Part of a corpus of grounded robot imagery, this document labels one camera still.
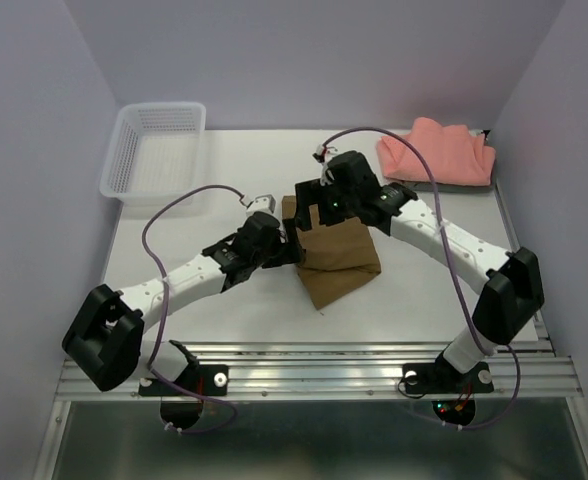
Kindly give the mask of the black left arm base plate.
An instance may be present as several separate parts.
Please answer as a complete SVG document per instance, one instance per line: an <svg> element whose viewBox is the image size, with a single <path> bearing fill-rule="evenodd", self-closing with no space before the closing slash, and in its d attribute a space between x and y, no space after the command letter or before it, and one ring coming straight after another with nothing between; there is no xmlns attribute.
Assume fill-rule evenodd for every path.
<svg viewBox="0 0 588 480"><path fill-rule="evenodd" d="M201 364L187 368L173 383L178 387L208 397L225 397L228 392L229 367L225 364ZM181 392L158 378L143 378L138 394L142 397L177 397Z"/></svg>

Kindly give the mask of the white plastic bin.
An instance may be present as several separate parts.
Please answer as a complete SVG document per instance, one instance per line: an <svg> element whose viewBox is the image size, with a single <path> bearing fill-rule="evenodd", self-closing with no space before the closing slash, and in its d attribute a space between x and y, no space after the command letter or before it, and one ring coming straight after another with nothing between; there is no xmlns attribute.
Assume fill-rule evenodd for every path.
<svg viewBox="0 0 588 480"><path fill-rule="evenodd" d="M99 192L124 204L166 203L196 184L206 125L198 102L143 102L123 107L110 138Z"/></svg>

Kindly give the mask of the pink skirt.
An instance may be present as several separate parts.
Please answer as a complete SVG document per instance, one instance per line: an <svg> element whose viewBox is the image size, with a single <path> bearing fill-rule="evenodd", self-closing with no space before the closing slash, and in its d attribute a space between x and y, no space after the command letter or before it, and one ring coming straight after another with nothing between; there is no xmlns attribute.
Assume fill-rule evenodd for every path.
<svg viewBox="0 0 588 480"><path fill-rule="evenodd" d="M391 136L381 137L376 145L379 165L388 179L427 182L429 177L414 147L424 158L435 181L443 185L488 187L496 159L483 133L473 135L465 125L443 126L420 117L400 142Z"/></svg>

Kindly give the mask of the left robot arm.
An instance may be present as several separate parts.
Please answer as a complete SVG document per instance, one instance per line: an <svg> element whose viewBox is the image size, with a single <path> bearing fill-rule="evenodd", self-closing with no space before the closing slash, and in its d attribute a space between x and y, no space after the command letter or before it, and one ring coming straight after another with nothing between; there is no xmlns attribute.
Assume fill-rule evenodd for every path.
<svg viewBox="0 0 588 480"><path fill-rule="evenodd" d="M173 393L187 393L196 384L197 357L178 341L149 341L145 334L191 303L247 281L259 268L302 258L294 220L255 212L236 232L168 273L121 290L105 284L92 289L62 348L102 392L148 370Z"/></svg>

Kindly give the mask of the aluminium rail frame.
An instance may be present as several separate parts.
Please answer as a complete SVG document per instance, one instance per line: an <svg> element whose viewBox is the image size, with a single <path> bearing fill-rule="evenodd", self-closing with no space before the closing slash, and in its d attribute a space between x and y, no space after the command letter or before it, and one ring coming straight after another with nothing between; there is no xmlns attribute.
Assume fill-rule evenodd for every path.
<svg viewBox="0 0 588 480"><path fill-rule="evenodd" d="M379 251L401 277L385 272L322 312L286 272L243 288L237 318L174 321L173 337L230 368L240 414L220 431L166 433L158 402L134 382L103 394L66 362L35 477L588 479L578 376L540 316L490 360L481 429L439 426L426 400L398 393L402 365L432 360L462 321L440 268L390 241ZM440 304L423 283L443 289Z"/></svg>

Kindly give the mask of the grey pleated skirt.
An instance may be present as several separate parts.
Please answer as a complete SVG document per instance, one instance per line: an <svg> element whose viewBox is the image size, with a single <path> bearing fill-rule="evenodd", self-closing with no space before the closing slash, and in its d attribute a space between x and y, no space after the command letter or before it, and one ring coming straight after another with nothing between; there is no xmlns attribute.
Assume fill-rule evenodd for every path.
<svg viewBox="0 0 588 480"><path fill-rule="evenodd" d="M417 192L432 192L433 185L427 182L416 182L416 181L407 181L402 180L401 184L408 187L409 189ZM454 185L454 184L445 184L445 183L437 183L437 188L440 194L447 193L447 194L462 194L462 195L480 195L489 193L494 190L495 185L490 183L487 186L469 186L469 185Z"/></svg>

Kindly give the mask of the olive brown skirt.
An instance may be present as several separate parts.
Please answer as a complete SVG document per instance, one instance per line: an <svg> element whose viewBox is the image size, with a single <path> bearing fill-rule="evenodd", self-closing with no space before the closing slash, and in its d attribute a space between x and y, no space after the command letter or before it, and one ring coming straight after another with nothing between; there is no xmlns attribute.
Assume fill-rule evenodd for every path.
<svg viewBox="0 0 588 480"><path fill-rule="evenodd" d="M309 212L312 229L297 231L305 251L297 274L313 306L321 310L365 286L382 268L370 231L360 220L323 226L318 207Z"/></svg>

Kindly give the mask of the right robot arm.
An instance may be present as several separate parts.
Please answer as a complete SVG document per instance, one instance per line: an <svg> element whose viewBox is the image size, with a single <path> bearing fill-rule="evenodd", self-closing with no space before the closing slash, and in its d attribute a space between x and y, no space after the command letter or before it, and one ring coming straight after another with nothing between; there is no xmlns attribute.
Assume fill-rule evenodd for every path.
<svg viewBox="0 0 588 480"><path fill-rule="evenodd" d="M496 347L509 345L545 302L539 261L525 247L511 252L443 219L440 205L428 205L406 186L379 183L365 156L348 151L329 161L321 178L295 186L296 226L337 225L357 218L368 227L407 243L448 268L455 285L466 283L478 296L467 311L467 328L434 366L437 384L456 390Z"/></svg>

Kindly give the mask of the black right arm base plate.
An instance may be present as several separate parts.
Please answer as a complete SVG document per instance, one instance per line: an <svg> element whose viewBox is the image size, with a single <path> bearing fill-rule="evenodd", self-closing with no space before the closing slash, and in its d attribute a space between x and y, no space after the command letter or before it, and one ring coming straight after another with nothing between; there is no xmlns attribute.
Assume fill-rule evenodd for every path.
<svg viewBox="0 0 588 480"><path fill-rule="evenodd" d="M406 363L402 379L410 395L446 395L466 393L489 394L494 391L489 365L478 363L467 373L460 373L449 364Z"/></svg>

